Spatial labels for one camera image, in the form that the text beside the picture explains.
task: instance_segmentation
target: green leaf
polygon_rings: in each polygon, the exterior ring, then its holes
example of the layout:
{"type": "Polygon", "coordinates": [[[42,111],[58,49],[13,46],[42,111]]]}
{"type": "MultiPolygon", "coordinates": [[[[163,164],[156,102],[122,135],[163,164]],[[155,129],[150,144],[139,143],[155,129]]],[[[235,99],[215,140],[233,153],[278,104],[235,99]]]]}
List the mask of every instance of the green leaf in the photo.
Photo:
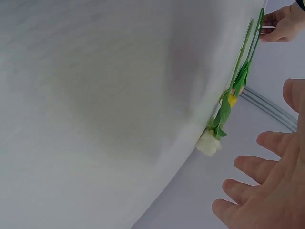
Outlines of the green leaf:
{"type": "Polygon", "coordinates": [[[211,125],[213,124],[214,120],[215,120],[214,117],[210,118],[209,123],[208,123],[209,129],[211,129],[211,125]]]}
{"type": "Polygon", "coordinates": [[[219,128],[219,130],[218,130],[218,135],[220,136],[220,137],[226,137],[227,136],[227,134],[226,134],[226,132],[224,132],[222,129],[220,129],[219,128]]]}
{"type": "Polygon", "coordinates": [[[216,140],[218,140],[218,141],[220,141],[220,139],[221,139],[221,136],[220,136],[220,134],[219,134],[219,131],[220,131],[221,129],[219,128],[219,127],[217,127],[215,130],[214,130],[214,138],[216,139],[216,140]]]}
{"type": "Polygon", "coordinates": [[[223,125],[229,118],[231,112],[231,106],[227,100],[223,100],[221,103],[220,111],[220,124],[223,125]]]}
{"type": "Polygon", "coordinates": [[[219,109],[219,111],[217,112],[216,118],[213,120],[213,122],[210,126],[211,130],[214,130],[215,128],[217,128],[219,126],[220,121],[221,121],[221,114],[220,113],[221,113],[221,111],[219,109]]]}

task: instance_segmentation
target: flower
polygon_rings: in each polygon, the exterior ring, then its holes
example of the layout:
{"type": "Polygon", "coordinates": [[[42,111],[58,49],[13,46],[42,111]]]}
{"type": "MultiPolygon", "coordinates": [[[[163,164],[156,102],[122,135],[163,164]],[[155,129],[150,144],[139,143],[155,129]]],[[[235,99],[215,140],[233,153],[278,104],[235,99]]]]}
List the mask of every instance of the flower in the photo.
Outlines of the flower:
{"type": "Polygon", "coordinates": [[[233,107],[235,105],[235,103],[237,102],[237,97],[235,97],[232,94],[229,94],[228,102],[229,102],[230,106],[233,107]]]}
{"type": "Polygon", "coordinates": [[[199,138],[196,148],[207,156],[213,156],[221,149],[220,141],[214,138],[213,130],[205,130],[199,138]]]}

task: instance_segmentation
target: white curved surface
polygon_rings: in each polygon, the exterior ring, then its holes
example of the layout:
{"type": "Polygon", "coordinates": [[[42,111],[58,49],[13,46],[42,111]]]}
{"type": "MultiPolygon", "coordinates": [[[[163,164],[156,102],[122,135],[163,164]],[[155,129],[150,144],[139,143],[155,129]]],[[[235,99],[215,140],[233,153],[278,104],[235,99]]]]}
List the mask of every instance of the white curved surface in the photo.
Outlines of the white curved surface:
{"type": "Polygon", "coordinates": [[[1,226],[130,228],[193,150],[262,5],[1,1],[1,226]]]}

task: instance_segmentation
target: metal rail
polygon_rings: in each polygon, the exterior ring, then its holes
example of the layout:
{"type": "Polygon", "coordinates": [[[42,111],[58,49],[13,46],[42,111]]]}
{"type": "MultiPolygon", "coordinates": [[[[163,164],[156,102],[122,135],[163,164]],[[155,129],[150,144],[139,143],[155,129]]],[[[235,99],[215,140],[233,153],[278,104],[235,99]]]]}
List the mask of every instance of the metal rail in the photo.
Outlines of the metal rail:
{"type": "Polygon", "coordinates": [[[265,111],[271,117],[285,125],[292,132],[297,130],[297,120],[294,117],[254,90],[245,87],[241,97],[265,111]]]}

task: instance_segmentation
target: yellow flower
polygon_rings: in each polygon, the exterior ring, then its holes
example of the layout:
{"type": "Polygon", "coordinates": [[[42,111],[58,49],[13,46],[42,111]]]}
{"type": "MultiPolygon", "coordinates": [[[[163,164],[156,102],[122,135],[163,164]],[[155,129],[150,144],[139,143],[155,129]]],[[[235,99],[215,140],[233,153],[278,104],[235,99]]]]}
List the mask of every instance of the yellow flower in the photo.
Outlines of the yellow flower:
{"type": "Polygon", "coordinates": [[[233,107],[235,105],[235,103],[237,102],[237,98],[234,95],[229,94],[228,102],[229,102],[230,106],[233,107]]]}

